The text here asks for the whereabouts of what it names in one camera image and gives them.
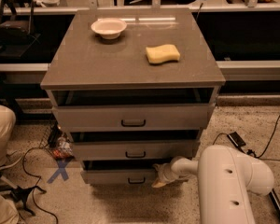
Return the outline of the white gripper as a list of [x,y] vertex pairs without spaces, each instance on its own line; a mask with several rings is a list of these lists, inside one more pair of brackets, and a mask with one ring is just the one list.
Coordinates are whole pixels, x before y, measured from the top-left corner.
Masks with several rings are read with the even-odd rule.
[[153,164],[153,168],[158,172],[158,178],[152,183],[151,187],[154,189],[162,188],[165,184],[175,182],[178,179],[178,174],[172,171],[169,163]]

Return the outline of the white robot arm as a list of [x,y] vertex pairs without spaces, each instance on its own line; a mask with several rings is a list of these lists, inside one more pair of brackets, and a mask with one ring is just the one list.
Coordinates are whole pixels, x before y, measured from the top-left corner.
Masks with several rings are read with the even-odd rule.
[[154,168],[155,188],[197,176],[201,224],[256,224],[248,194],[267,195],[274,185],[265,162],[220,145],[207,147],[196,161],[175,157]]

